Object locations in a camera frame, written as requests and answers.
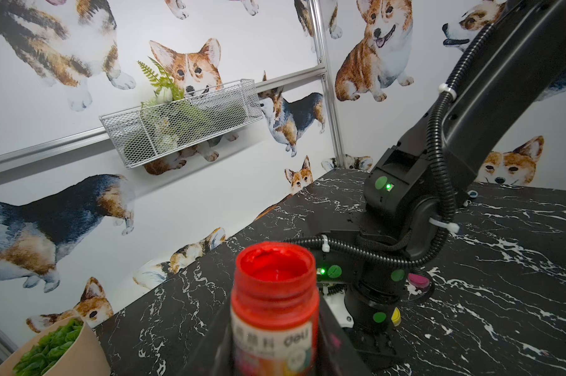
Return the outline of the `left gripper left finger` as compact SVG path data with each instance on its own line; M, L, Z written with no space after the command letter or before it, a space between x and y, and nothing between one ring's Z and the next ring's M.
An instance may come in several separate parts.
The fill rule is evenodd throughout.
M237 375L233 357L233 331L231 301L219 308L208 331L196 346L187 363L176 374L182 376L233 376Z

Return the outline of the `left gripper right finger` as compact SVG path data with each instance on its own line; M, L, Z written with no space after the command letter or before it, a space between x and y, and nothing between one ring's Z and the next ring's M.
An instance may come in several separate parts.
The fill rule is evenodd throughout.
M317 375L369 376L352 342L340 327L325 299L320 298L317 334Z

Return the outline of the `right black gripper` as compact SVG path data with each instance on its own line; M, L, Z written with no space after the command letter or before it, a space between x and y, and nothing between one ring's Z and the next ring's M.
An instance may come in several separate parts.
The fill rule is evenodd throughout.
M392 342L392 313L395 307L401 311L431 298L436 288L433 278L417 269L385 265L369 252L311 253L329 307L366 366L383 371L403 363L404 357ZM410 273L429 277L429 288L410 285Z

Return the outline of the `red paint jar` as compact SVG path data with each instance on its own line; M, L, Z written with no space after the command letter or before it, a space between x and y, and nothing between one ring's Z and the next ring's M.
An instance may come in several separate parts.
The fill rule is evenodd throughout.
M233 359L241 375L305 375L317 355L320 295L314 256L289 243L247 247L231 291Z

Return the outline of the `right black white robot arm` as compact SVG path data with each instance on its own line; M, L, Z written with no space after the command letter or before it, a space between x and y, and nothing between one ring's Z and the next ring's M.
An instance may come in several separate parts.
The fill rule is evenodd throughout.
M364 181L364 210L316 214L296 244L312 251L317 281L344 285L352 324L333 328L317 360L369 375L402 362L390 331L405 282L435 259L480 166L507 130L566 70L566 1L510 1L468 43L427 113Z

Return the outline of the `yellow paint jar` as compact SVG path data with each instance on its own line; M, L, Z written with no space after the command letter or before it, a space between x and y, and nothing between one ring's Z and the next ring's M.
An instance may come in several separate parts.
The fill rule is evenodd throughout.
M401 312L397 307L394 308L391 316L391 322L394 327L398 327L401 324Z

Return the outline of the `beige pot with green plant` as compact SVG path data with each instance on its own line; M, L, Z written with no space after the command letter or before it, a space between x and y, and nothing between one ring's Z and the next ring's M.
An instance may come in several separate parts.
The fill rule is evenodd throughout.
M0 365L0 375L110 375L93 329L79 317L58 321Z

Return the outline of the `green fern plant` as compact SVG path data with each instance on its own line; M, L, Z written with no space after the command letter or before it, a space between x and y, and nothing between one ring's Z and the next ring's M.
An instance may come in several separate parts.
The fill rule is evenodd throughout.
M137 65L145 78L153 87L154 97L146 102L146 105L159 105L182 100L183 91L176 85L173 77L166 72L165 68L157 60L150 58L154 68L138 60Z

